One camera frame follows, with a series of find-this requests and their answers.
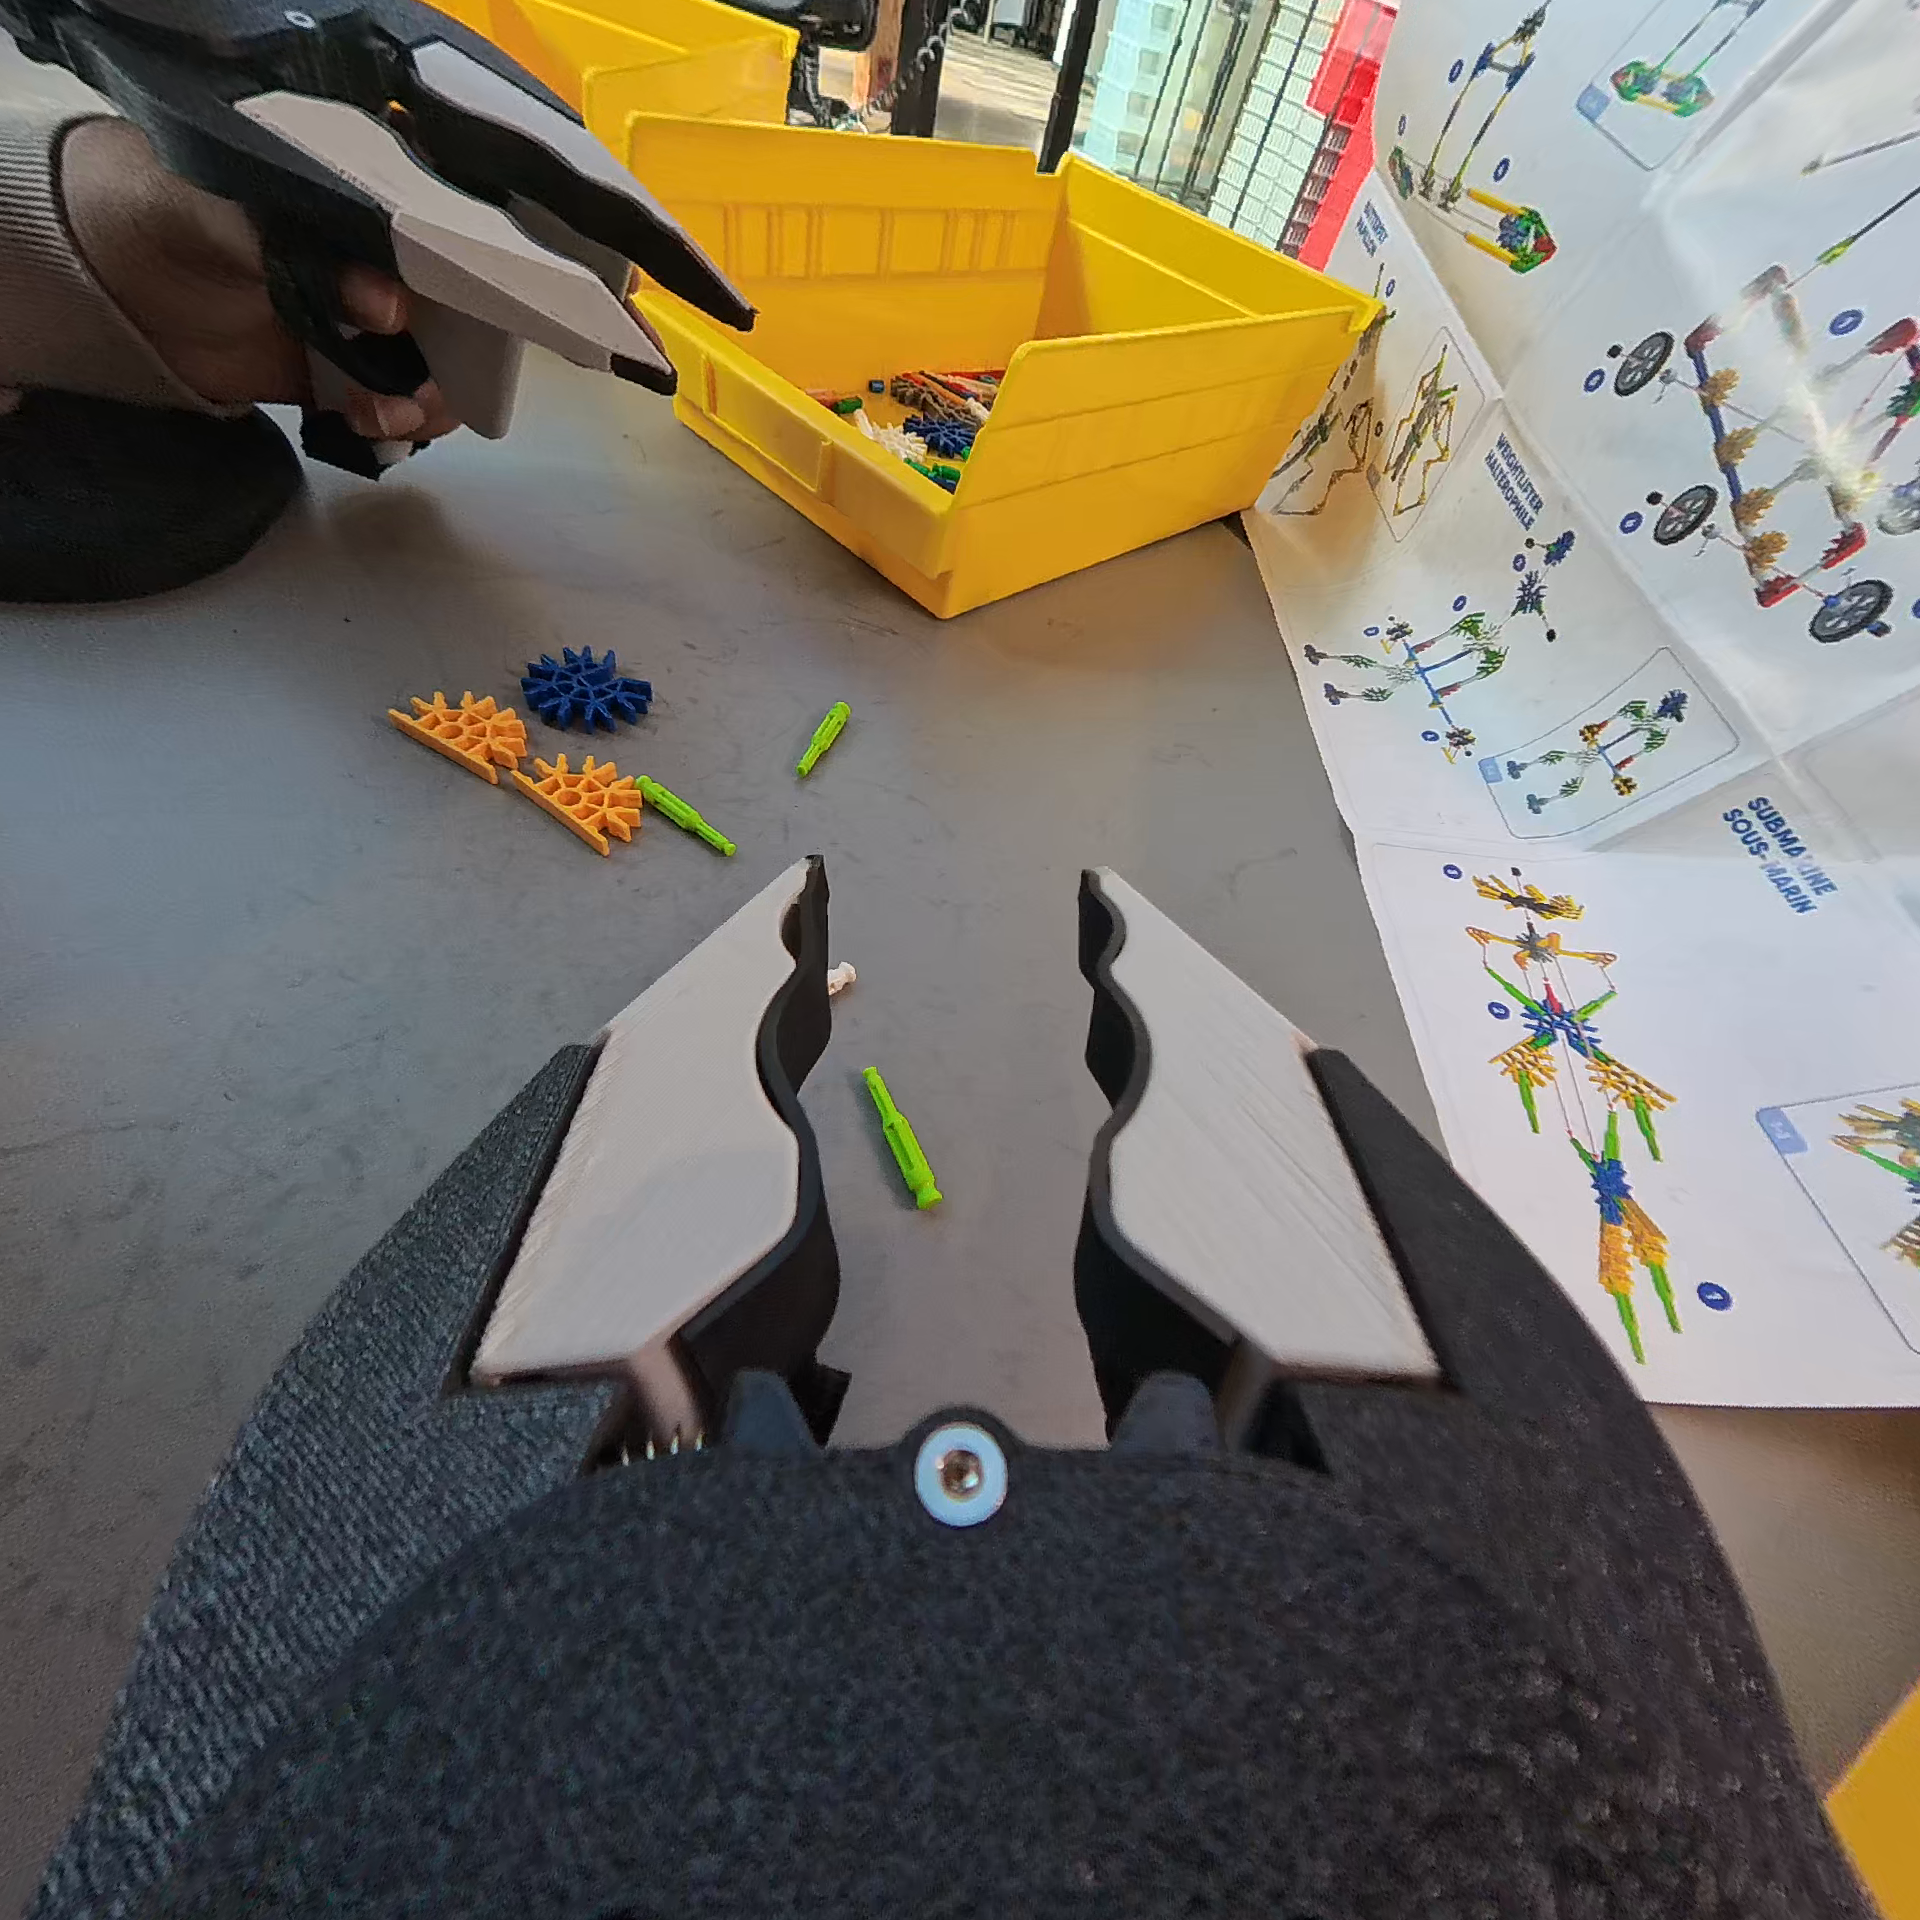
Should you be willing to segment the pile of rods and connectors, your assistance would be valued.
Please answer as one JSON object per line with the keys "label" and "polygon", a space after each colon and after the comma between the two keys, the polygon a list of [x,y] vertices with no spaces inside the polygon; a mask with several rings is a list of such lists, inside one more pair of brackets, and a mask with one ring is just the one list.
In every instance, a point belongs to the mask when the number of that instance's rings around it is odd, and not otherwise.
{"label": "pile of rods and connectors", "polygon": [[958,490],[1001,392],[1005,368],[913,368],[805,395],[938,489]]}

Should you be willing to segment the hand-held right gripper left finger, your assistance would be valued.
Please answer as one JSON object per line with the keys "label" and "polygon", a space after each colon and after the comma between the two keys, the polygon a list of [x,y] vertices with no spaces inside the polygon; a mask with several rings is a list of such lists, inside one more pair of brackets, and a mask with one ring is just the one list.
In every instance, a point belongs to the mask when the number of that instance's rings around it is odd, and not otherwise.
{"label": "hand-held right gripper left finger", "polygon": [[481,1334],[473,1378],[805,1376],[837,1309],[801,1102],[833,1035],[809,854],[615,1015]]}

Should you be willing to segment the orange fan connector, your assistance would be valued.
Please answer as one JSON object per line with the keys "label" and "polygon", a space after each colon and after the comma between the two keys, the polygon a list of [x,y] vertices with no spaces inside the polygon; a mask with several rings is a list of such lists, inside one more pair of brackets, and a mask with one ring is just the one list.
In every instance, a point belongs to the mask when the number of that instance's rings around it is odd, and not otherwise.
{"label": "orange fan connector", "polygon": [[554,759],[535,757],[533,773],[513,769],[513,784],[602,856],[609,856],[615,842],[629,846],[639,829],[639,782],[622,775],[613,759],[586,754],[574,761],[564,752]]}

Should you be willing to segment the yellow snowflake connector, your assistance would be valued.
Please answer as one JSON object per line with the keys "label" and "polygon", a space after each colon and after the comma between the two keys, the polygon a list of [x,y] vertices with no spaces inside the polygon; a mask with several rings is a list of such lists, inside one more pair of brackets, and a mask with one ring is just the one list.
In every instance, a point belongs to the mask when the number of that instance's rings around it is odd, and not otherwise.
{"label": "yellow snowflake connector", "polygon": [[436,690],[411,697],[410,711],[389,709],[391,723],[473,777],[498,784],[503,773],[517,773],[527,754],[525,723],[513,706],[494,697],[465,693],[450,701]]}

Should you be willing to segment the yellow plastic bin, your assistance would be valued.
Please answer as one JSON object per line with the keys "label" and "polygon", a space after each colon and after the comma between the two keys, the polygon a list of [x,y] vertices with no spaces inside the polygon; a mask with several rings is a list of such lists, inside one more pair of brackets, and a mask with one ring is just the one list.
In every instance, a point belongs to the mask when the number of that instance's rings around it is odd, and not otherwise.
{"label": "yellow plastic bin", "polygon": [[1827,1794],[1827,1813],[1884,1917],[1917,1917],[1917,1686]]}
{"label": "yellow plastic bin", "polygon": [[[1250,507],[1383,304],[1082,158],[633,112],[623,158],[757,306],[639,310],[678,421],[955,616]],[[829,392],[998,373],[955,490]]]}
{"label": "yellow plastic bin", "polygon": [[715,2],[441,2],[623,155],[639,114],[783,123],[801,33]]}

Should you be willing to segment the stack of ribbed plastic trays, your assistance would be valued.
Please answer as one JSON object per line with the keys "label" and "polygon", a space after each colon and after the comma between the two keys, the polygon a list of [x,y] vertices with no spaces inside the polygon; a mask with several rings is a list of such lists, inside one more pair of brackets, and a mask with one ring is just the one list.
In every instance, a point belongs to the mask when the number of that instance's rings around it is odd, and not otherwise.
{"label": "stack of ribbed plastic trays", "polygon": [[1045,161],[1077,155],[1323,267],[1374,163],[1394,2],[1073,5]]}

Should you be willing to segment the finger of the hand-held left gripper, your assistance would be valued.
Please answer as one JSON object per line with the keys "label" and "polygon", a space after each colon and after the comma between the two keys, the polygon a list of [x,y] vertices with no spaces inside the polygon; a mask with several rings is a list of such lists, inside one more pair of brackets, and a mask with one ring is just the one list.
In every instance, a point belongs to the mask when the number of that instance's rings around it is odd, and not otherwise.
{"label": "finger of the hand-held left gripper", "polygon": [[394,274],[406,287],[428,373],[478,435],[501,441],[513,429],[525,345],[661,392],[678,386],[649,327],[596,271],[438,181],[371,112],[267,90],[242,101],[239,114],[389,216]]}
{"label": "finger of the hand-held left gripper", "polygon": [[538,207],[710,320],[749,330],[757,306],[554,94],[478,41],[402,35],[397,102],[449,185],[495,207]]}

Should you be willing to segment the white building instruction sheet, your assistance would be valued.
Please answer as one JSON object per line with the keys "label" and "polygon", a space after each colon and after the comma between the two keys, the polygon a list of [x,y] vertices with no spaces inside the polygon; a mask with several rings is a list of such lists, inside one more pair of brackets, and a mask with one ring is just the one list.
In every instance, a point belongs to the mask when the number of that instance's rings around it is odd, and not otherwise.
{"label": "white building instruction sheet", "polygon": [[1247,517],[1457,1166],[1650,1400],[1913,1407],[1916,5],[1404,5]]}

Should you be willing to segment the person's left forearm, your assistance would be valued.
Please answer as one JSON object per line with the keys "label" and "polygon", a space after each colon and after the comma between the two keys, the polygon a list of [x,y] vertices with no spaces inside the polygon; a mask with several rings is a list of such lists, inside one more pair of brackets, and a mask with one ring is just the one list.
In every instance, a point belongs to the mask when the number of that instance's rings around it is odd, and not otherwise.
{"label": "person's left forearm", "polygon": [[67,227],[60,201],[60,149],[70,126],[93,115],[116,114],[68,102],[5,97],[5,389],[226,414],[239,403],[215,403],[194,395],[161,360],[92,277]]}

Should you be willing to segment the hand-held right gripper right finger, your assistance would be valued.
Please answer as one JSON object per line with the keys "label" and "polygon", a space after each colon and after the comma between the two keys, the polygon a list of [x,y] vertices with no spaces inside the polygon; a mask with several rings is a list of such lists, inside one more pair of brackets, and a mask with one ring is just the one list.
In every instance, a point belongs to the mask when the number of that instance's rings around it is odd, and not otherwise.
{"label": "hand-held right gripper right finger", "polygon": [[1308,1035],[1113,869],[1078,889],[1093,1254],[1282,1376],[1433,1384],[1438,1359]]}

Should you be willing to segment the blue snowflake connector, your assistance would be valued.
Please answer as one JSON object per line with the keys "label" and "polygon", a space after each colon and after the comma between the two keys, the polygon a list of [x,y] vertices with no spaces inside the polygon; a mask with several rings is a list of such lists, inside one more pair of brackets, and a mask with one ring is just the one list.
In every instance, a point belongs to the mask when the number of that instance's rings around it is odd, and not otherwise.
{"label": "blue snowflake connector", "polygon": [[609,730],[635,727],[653,706],[653,683],[623,674],[617,656],[591,647],[563,647],[561,656],[530,659],[518,690],[535,718],[555,730]]}

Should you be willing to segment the person's left hand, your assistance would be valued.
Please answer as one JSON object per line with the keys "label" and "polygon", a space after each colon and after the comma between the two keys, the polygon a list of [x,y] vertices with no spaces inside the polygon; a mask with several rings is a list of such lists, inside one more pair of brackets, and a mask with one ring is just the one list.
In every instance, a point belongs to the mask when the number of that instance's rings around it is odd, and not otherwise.
{"label": "person's left hand", "polygon": [[194,395],[314,399],[306,347],[276,317],[239,206],[170,171],[119,115],[65,131],[60,201],[92,277]]}

